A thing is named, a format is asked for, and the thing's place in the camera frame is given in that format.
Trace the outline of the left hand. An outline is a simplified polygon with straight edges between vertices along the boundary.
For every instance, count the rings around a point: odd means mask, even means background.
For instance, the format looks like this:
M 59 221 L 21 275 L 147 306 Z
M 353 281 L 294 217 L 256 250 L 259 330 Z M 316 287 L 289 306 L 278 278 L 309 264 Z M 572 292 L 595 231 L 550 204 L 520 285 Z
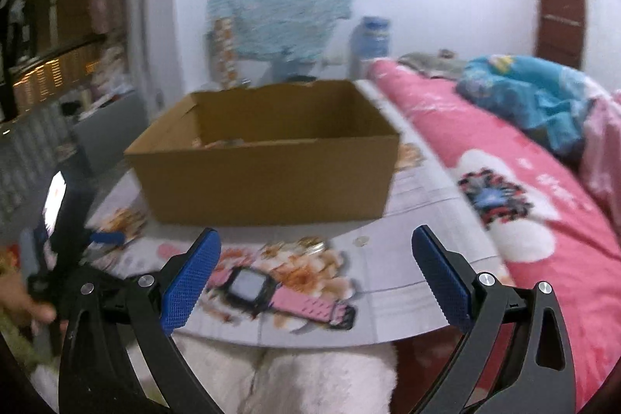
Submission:
M 51 324 L 57 316 L 53 306 L 39 303 L 29 294 L 19 272 L 5 272 L 0 277 L 1 311 L 18 327 L 30 326 L 32 322 Z

